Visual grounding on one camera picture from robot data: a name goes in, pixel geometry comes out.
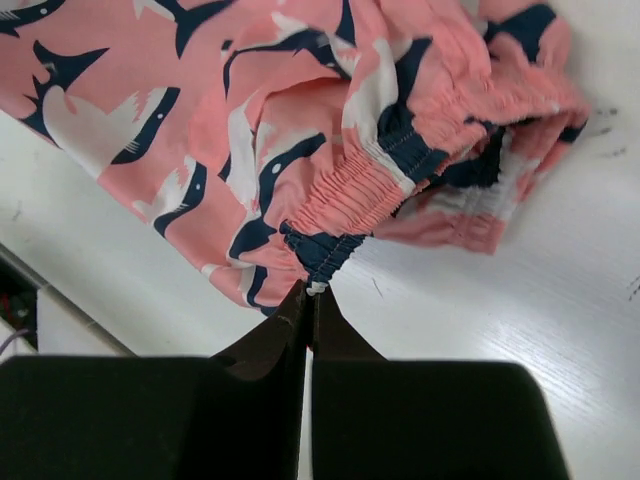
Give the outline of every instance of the white table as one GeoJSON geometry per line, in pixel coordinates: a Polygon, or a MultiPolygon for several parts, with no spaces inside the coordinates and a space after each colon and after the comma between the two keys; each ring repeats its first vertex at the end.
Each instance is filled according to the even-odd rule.
{"type": "MultiPolygon", "coordinates": [[[[579,143],[494,257],[371,240],[333,288],[389,357],[524,363],[575,478],[631,480],[640,478],[640,294],[630,300],[640,275],[640,3],[556,3],[576,29],[573,75],[596,104],[617,108],[595,115],[613,131],[579,143]]],[[[64,153],[4,115],[0,132],[0,243],[129,348],[210,355],[260,321],[64,153]]],[[[306,440],[301,464],[306,478],[306,440]]]]}

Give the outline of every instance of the pink fabric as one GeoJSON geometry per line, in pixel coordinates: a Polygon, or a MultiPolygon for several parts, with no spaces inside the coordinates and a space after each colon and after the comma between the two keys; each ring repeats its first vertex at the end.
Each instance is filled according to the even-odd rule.
{"type": "Polygon", "coordinates": [[[0,10],[0,108],[232,300],[265,311],[298,279],[322,284],[314,272],[354,236],[494,252],[588,115],[563,73],[567,23],[529,0],[481,0],[477,12],[441,0],[0,10]],[[497,182],[430,188],[496,128],[497,182]],[[322,234],[335,241],[312,266],[322,234]]]}

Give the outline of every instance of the white bird print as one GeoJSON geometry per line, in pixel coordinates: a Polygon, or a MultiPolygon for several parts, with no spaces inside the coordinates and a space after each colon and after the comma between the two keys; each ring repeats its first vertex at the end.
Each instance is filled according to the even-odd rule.
{"type": "Polygon", "coordinates": [[[136,200],[132,203],[133,208],[142,214],[148,224],[152,225],[162,215],[185,208],[182,201],[189,189],[193,172],[196,169],[195,159],[186,155],[184,157],[184,167],[186,167],[186,170],[179,167],[169,173],[151,204],[142,200],[136,200]]]}
{"type": "Polygon", "coordinates": [[[175,15],[159,3],[156,3],[155,0],[133,0],[133,9],[136,12],[137,19],[140,19],[142,10],[145,7],[168,20],[175,20],[175,15]]]}
{"type": "Polygon", "coordinates": [[[342,68],[345,73],[348,73],[350,77],[353,77],[362,54],[356,53],[355,55],[349,55],[350,52],[353,52],[354,46],[349,42],[345,42],[337,35],[327,35],[327,39],[329,41],[331,51],[333,52],[333,56],[336,59],[336,62],[338,62],[340,68],[342,68]]]}
{"type": "Polygon", "coordinates": [[[53,141],[96,179],[122,150],[135,153],[135,138],[166,91],[154,88],[145,97],[136,93],[105,113],[54,85],[42,102],[44,123],[53,141]]]}
{"type": "Polygon", "coordinates": [[[232,161],[226,184],[238,202],[247,209],[251,208],[258,192],[253,133],[245,115],[252,97],[253,95],[229,114],[227,130],[232,161]]]}
{"type": "MultiPolygon", "coordinates": [[[[355,128],[362,145],[368,145],[371,139],[378,138],[380,115],[398,100],[395,57],[402,56],[404,45],[410,46],[411,43],[392,47],[383,38],[375,40],[373,46],[380,55],[380,64],[362,81],[360,88],[353,92],[345,103],[342,128],[355,128]]],[[[403,192],[409,195],[413,191],[415,183],[400,170],[388,154],[377,152],[373,158],[389,170],[403,192]]]]}

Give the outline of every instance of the cable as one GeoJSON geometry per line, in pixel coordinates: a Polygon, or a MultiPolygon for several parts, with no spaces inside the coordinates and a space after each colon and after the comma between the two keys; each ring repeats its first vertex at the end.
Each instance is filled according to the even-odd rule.
{"type": "Polygon", "coordinates": [[[9,335],[5,339],[5,341],[0,344],[0,357],[5,352],[5,350],[9,348],[9,345],[11,345],[11,343],[14,340],[17,340],[20,337],[24,337],[28,333],[29,333],[29,330],[27,330],[26,328],[23,328],[22,330],[18,330],[16,332],[13,332],[11,335],[9,335]]]}

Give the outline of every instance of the white surface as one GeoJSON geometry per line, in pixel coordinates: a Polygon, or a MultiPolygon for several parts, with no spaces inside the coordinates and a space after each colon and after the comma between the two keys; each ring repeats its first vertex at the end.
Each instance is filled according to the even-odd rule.
{"type": "MultiPolygon", "coordinates": [[[[5,339],[9,338],[15,330],[11,328],[11,326],[5,322],[2,318],[0,318],[0,343],[3,343],[5,339]]],[[[0,363],[8,360],[14,355],[33,355],[34,351],[31,345],[27,343],[23,338],[17,338],[9,347],[4,351],[2,355],[0,355],[0,363]]]]}
{"type": "MultiPolygon", "coordinates": [[[[640,4],[556,4],[576,29],[574,77],[619,111],[595,115],[591,131],[613,131],[581,141],[516,213],[495,257],[372,240],[333,287],[388,356],[524,363],[547,393],[575,478],[636,479],[640,295],[630,301],[629,287],[640,275],[640,4]]],[[[208,355],[259,321],[64,154],[4,117],[0,132],[0,242],[131,349],[208,355]]]]}
{"type": "Polygon", "coordinates": [[[93,324],[50,285],[38,290],[40,355],[119,356],[118,349],[94,333],[93,324]]]}

